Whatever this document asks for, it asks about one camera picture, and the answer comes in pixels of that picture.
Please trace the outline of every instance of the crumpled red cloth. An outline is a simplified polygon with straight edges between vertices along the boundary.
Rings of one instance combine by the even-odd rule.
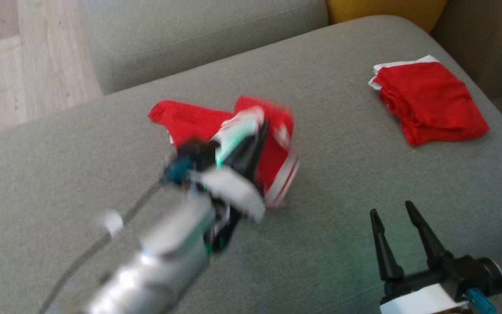
[[[155,123],[164,125],[175,147],[190,139],[209,141],[224,121],[237,113],[259,109],[269,123],[269,133],[257,168],[257,181],[264,187],[267,207],[281,203],[299,167],[292,145],[293,117],[289,109],[263,99],[241,96],[234,113],[206,109],[171,100],[157,103],[148,113]]]
[[[374,81],[412,146],[470,140],[489,130],[466,85],[440,62],[384,67]]]

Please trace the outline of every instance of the folded red cloth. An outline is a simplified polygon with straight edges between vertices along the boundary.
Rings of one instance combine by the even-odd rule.
[[[470,140],[489,130],[466,85],[439,62],[383,66],[373,81],[412,146]]]
[[[161,101],[148,113],[148,117],[164,125],[177,147],[193,138],[210,140],[223,123],[238,113],[259,112],[261,120],[269,122],[269,133],[257,168],[257,182],[264,187],[267,207],[280,204],[299,167],[297,153],[292,148],[293,118],[289,110],[269,101],[239,97],[235,113],[227,113],[180,103]]]

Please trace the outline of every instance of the folded garment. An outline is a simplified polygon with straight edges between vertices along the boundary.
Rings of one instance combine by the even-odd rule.
[[[229,127],[232,119],[237,119],[236,115],[248,114],[256,116],[257,120],[268,121],[269,132],[259,159],[256,180],[263,186],[267,207],[276,207],[283,200],[299,167],[292,145],[291,113],[269,101],[245,96],[237,99],[234,111],[227,113],[167,100],[157,103],[148,117],[168,129],[175,147],[195,138],[209,141],[221,137],[221,128]]]
[[[398,117],[410,145],[470,140],[489,130],[466,85],[434,57],[373,69],[375,77],[368,84]]]

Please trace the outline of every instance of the gray sofa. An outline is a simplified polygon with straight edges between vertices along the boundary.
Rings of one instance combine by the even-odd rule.
[[[466,83],[491,127],[487,135],[406,143],[367,81],[374,64],[427,54]],[[36,312],[60,274],[103,234],[98,213],[124,212],[159,177],[172,148],[166,130],[146,117],[156,102],[230,110],[239,95],[293,109],[301,168],[285,206],[259,224],[242,223],[175,313],[377,313],[383,283],[372,208],[404,270],[424,268],[407,199],[453,253],[488,256],[502,267],[502,116],[423,30],[402,18],[372,16],[1,132],[0,313]],[[137,235],[181,197],[174,189],[155,195],[72,277],[54,308],[72,312],[82,304],[98,278],[137,249]],[[502,295],[494,301],[502,310]]]

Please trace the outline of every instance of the yellow cushion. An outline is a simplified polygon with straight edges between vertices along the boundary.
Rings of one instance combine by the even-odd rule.
[[[426,32],[434,28],[447,0],[327,0],[332,24],[391,14],[409,19]]]

